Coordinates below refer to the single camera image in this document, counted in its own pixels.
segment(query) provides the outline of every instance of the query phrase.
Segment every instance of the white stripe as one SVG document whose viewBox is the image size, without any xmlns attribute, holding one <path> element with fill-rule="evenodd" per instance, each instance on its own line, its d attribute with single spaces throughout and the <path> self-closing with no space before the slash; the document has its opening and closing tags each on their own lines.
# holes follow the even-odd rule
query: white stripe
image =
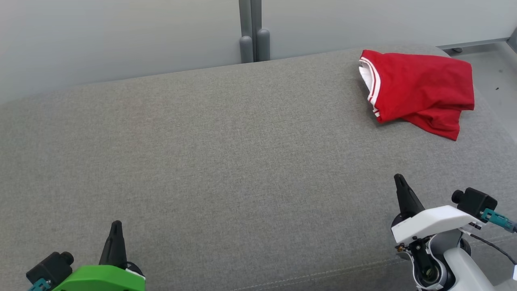
<svg viewBox="0 0 517 291">
<path fill-rule="evenodd" d="M 377 97 L 379 96 L 379 90 L 381 89 L 381 77 L 379 76 L 379 72 L 377 72 L 377 69 L 375 69 L 375 66 L 372 64 L 372 62 L 370 62 L 369 59 L 362 56 L 359 60 L 367 63 L 370 66 L 371 70 L 373 70 L 373 73 L 375 74 L 375 89 L 372 90 L 372 100 L 370 100 L 370 103 L 375 107 Z"/>
<path fill-rule="evenodd" d="M 366 97 L 367 100 L 370 101 L 371 100 L 370 97 L 373 99 L 372 92 L 374 89 L 374 87 L 373 87 L 373 83 L 374 83 L 373 69 L 367 62 L 364 62 L 361 59 L 359 59 L 359 62 L 361 63 L 361 66 L 366 65 L 365 69 L 367 69 L 370 72 L 370 75 L 368 76 L 367 72 L 365 72 L 364 70 L 361 70 L 361 68 L 359 68 L 359 73 L 361 74 L 362 80 L 366 83 L 366 87 L 368 87 L 368 90 L 370 90 L 370 94 L 368 94 L 368 97 Z"/>
</svg>

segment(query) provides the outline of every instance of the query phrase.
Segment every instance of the teal connector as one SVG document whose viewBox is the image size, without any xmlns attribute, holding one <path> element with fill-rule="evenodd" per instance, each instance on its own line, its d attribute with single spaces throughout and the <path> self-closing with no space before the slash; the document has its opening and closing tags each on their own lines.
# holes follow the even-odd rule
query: teal connector
<svg viewBox="0 0 517 291">
<path fill-rule="evenodd" d="M 50 284 L 41 278 L 28 291 L 47 291 L 50 290 Z"/>
<path fill-rule="evenodd" d="M 485 209 L 481 215 L 482 219 L 488 220 L 489 222 L 504 228 L 506 231 L 515 232 L 517 230 L 517 224 L 504 215 L 501 215 L 491 209 Z"/>
</svg>

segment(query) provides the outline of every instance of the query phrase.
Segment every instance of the gray floor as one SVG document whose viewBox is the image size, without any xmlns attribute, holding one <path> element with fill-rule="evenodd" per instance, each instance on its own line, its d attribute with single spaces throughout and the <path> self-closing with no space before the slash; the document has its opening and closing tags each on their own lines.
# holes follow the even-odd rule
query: gray floor
<svg viewBox="0 0 517 291">
<path fill-rule="evenodd" d="M 472 64 L 476 88 L 517 142 L 517 53 L 505 42 L 446 52 Z"/>
</svg>

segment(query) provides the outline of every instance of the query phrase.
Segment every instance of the black cable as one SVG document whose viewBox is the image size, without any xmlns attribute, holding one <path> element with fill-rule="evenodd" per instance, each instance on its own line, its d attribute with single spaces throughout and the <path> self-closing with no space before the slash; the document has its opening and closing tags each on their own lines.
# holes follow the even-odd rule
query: black cable
<svg viewBox="0 0 517 291">
<path fill-rule="evenodd" d="M 510 261 L 512 261 L 512 263 L 513 263 L 514 265 L 517 265 L 517 262 L 515 262 L 515 260 L 514 260 L 514 259 L 512 259 L 512 257 L 511 257 L 508 253 L 506 253 L 505 251 L 501 250 L 498 246 L 496 246 L 496 245 L 494 245 L 493 243 L 491 243 L 490 241 L 488 241 L 488 240 L 486 240 L 486 239 L 482 239 L 482 238 L 480 238 L 480 237 L 478 237 L 478 236 L 476 236 L 476 235 L 474 235 L 474 234 L 469 234 L 469 235 L 470 235 L 471 237 L 475 238 L 475 239 L 478 239 L 478 240 L 480 240 L 480 241 L 482 241 L 482 242 L 486 243 L 487 245 L 489 245 L 489 246 L 493 247 L 494 249 L 496 249 L 496 250 L 500 251 L 503 255 L 507 256 L 507 257 L 510 259 Z"/>
</svg>

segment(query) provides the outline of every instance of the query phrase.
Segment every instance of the gray sofa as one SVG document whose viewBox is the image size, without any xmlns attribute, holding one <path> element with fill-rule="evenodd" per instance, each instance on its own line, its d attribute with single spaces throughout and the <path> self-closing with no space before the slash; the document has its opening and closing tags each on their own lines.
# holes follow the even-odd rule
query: gray sofa
<svg viewBox="0 0 517 291">
<path fill-rule="evenodd" d="M 381 52 L 445 55 L 420 45 Z M 379 125 L 362 49 L 79 86 L 0 106 L 2 289 L 53 251 L 97 264 L 121 220 L 147 290 L 414 290 L 393 175 L 425 207 L 474 187 L 517 218 L 517 148 L 483 97 L 454 142 Z M 517 236 L 478 233 L 517 256 Z M 473 241 L 494 283 L 511 263 Z"/>
</svg>

